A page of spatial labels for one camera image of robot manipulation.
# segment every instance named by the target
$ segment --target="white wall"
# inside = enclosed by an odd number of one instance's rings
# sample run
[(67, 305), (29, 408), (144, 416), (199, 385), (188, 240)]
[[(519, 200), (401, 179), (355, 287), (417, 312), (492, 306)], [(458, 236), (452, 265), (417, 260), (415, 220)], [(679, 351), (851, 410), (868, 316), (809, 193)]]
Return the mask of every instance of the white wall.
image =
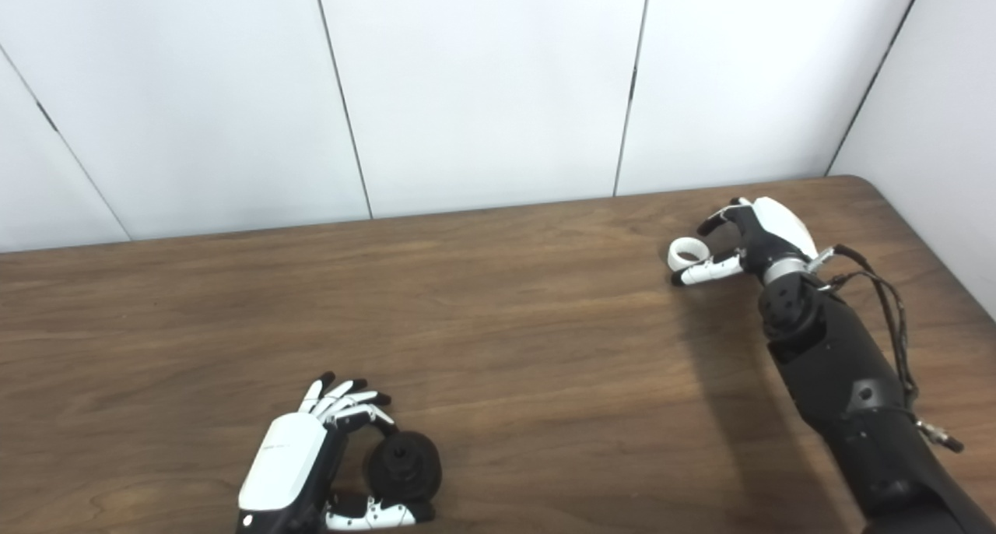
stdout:
[(369, 217), (317, 0), (0, 0), (0, 45), (135, 238)]
[(322, 0), (377, 217), (605, 197), (644, 0)]
[(0, 53), (0, 251), (127, 239)]
[(917, 0), (833, 174), (871, 181), (996, 314), (996, 0)]
[[(0, 224), (21, 249), (815, 174), (907, 1), (0, 0), (61, 133), (0, 134)], [(23, 214), (67, 181), (124, 229), (58, 230), (62, 193)]]
[(910, 0), (650, 0), (619, 194), (822, 176)]

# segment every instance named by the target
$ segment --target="black cable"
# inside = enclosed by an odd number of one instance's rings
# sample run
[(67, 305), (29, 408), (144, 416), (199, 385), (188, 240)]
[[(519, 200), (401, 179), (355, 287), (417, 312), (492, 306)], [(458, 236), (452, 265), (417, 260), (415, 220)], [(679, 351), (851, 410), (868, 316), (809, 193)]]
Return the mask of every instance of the black cable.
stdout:
[[(896, 375), (900, 379), (900, 384), (903, 385), (903, 398), (906, 403), (906, 407), (912, 410), (914, 406), (914, 400), (917, 399), (919, 395), (919, 388), (917, 382), (914, 380), (914, 376), (910, 371), (910, 361), (908, 360), (908, 347), (910, 347), (910, 340), (908, 339), (907, 331), (907, 307), (903, 303), (903, 298), (900, 296), (900, 292), (896, 290), (896, 287), (891, 283), (883, 279), (879, 274), (876, 274), (875, 270), (872, 268), (872, 264), (868, 263), (868, 260), (857, 253), (855, 250), (851, 250), (843, 244), (837, 244), (833, 247), (835, 254), (840, 254), (840, 256), (850, 258), (854, 260), (858, 265), (861, 266), (862, 271), (860, 272), (850, 272), (850, 274), (844, 274), (842, 276), (835, 276), (829, 281), (829, 284), (835, 289), (840, 289), (842, 286), (853, 279), (855, 276), (867, 276), (875, 286), (875, 292), (879, 296), (879, 301), (882, 303), (882, 313), (886, 316), (886, 325), (889, 327), (889, 338), (892, 340), (893, 344), (893, 359), (896, 360)], [(886, 290), (892, 294), (894, 303), (896, 303), (896, 311), (899, 313), (899, 322), (896, 322), (896, 316), (893, 314), (893, 306), (889, 302), (889, 296), (886, 295)]]

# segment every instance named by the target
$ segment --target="wooden table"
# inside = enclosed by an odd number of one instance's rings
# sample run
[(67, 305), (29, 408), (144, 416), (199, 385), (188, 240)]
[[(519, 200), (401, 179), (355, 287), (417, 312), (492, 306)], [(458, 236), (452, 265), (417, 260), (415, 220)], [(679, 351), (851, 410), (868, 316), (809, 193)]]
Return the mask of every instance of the wooden table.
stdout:
[[(757, 282), (666, 282), (658, 252), (734, 195), (900, 287), (918, 409), (996, 515), (993, 321), (874, 188), (829, 178), (2, 256), (0, 531), (232, 532), (263, 432), (327, 368), (439, 445), (417, 532), (860, 531)], [(871, 287), (844, 297), (885, 346)]]

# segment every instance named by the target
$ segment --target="robotic hand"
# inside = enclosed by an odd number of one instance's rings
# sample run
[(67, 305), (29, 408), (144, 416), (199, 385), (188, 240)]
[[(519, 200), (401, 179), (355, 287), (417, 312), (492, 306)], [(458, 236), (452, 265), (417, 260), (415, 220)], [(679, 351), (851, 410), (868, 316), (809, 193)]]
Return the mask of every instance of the robotic hand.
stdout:
[[(433, 519), (428, 501), (442, 477), (433, 442), (399, 432), (380, 408), (391, 397), (363, 392), (362, 378), (328, 389), (334, 380), (331, 372), (321, 375), (295, 413), (270, 424), (239, 491), (237, 534), (371, 530)], [(331, 492), (348, 436), (364, 425), (384, 434), (367, 461), (373, 495)]]
[[(693, 238), (672, 242), (672, 283), (690, 286), (740, 272), (762, 283), (758, 310), (769, 353), (801, 418), (831, 450), (868, 523), (865, 534), (996, 533), (924, 442), (955, 452), (963, 448), (914, 413), (918, 389), (907, 363), (906, 312), (896, 289), (842, 244), (818, 253), (806, 226), (771, 198), (736, 198), (706, 219), (698, 234), (707, 236), (725, 223), (736, 225), (740, 240), (721, 254), (710, 256)], [(815, 273), (836, 255), (851, 258), (861, 270), (821, 281)], [(895, 370), (837, 296), (854, 276), (867, 276), (879, 294)], [(893, 296), (897, 321), (886, 292)]]
[[(668, 264), (675, 270), (673, 285), (694, 285), (740, 272), (762, 276), (775, 268), (778, 272), (790, 272), (818, 256), (806, 225), (769, 197), (754, 203), (735, 198), (706, 219), (697, 233), (708, 236), (724, 223), (733, 223), (740, 231), (740, 244), (734, 249), (710, 257), (708, 247), (700, 240), (683, 238), (672, 243)], [(681, 254), (699, 261), (688, 263)]]

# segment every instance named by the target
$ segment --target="cable connector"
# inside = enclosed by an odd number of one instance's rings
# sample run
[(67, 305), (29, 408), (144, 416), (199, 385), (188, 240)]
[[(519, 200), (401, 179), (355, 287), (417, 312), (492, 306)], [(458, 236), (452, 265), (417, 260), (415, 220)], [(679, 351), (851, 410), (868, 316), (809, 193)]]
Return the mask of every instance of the cable connector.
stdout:
[(821, 268), (822, 265), (826, 264), (826, 262), (828, 262), (829, 259), (832, 258), (833, 256), (836, 256), (836, 249), (833, 246), (829, 247), (824, 251), (821, 251), (821, 253), (819, 253), (819, 256), (812, 258), (812, 261), (806, 264), (806, 271), (810, 272), (811, 274), (815, 274), (815, 272), (819, 271), (819, 268)]
[(956, 455), (965, 449), (965, 445), (961, 441), (947, 434), (947, 431), (940, 427), (935, 427), (935, 425), (918, 420), (917, 429), (921, 429), (921, 433), (928, 438), (928, 441), (940, 444), (943, 448), (950, 450), (950, 452), (956, 453)]

